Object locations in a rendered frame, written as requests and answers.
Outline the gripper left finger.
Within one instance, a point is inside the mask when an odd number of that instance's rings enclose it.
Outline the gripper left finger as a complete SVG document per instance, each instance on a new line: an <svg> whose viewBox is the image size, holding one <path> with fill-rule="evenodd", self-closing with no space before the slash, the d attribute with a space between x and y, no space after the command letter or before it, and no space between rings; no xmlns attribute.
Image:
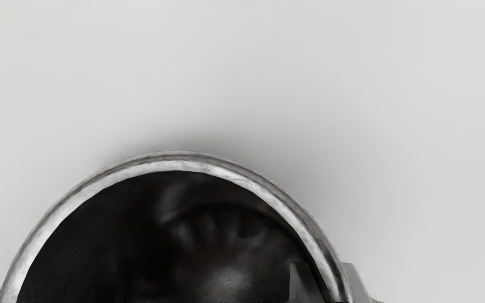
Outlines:
<svg viewBox="0 0 485 303"><path fill-rule="evenodd" d="M289 300L285 303L325 303L308 263L291 263Z"/></svg>

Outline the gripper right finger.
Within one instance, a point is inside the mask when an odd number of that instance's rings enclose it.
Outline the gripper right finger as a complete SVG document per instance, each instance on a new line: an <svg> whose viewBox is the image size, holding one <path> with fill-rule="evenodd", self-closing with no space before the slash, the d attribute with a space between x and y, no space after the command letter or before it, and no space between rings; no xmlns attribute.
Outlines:
<svg viewBox="0 0 485 303"><path fill-rule="evenodd" d="M365 284L354 264L343 262L342 265L348 275L350 285L352 286L354 303L384 303L370 297L369 292L366 289Z"/></svg>

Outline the grey mug with dark inside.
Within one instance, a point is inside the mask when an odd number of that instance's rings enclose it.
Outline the grey mug with dark inside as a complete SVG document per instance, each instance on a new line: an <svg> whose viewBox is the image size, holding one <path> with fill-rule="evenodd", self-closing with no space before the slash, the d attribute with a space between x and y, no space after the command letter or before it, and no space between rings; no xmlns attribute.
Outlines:
<svg viewBox="0 0 485 303"><path fill-rule="evenodd" d="M236 161L190 151L123 160L47 211L0 303L285 303L308 263L325 303L354 303L316 220Z"/></svg>

